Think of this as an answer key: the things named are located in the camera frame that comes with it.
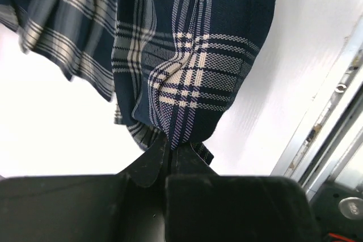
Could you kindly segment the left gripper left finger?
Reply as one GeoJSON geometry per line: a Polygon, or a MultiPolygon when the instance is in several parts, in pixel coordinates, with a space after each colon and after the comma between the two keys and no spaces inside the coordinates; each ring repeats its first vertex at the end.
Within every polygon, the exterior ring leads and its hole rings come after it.
{"type": "Polygon", "coordinates": [[[1,181],[2,241],[164,241],[165,137],[114,175],[1,181]]]}

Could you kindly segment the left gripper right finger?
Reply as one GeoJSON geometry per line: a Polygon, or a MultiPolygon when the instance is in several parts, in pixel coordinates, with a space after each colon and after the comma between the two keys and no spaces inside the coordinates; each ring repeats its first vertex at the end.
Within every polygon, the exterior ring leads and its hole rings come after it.
{"type": "Polygon", "coordinates": [[[319,241],[302,188],[278,176],[220,176],[190,145],[169,153],[167,241],[319,241]]]}

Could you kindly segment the navy plaid pleated skirt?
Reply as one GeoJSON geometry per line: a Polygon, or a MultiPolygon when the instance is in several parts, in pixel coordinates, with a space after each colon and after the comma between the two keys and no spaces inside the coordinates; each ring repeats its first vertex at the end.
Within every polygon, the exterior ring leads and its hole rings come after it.
{"type": "Polygon", "coordinates": [[[117,99],[115,123],[148,149],[204,146],[271,27],[276,0],[1,0],[23,52],[117,99]]]}

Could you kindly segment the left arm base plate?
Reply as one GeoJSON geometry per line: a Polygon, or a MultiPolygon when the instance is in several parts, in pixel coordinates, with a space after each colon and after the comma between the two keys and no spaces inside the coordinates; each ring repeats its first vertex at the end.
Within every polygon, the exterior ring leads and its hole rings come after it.
{"type": "Polygon", "coordinates": [[[362,241],[361,155],[339,164],[309,197],[323,241],[362,241]]]}

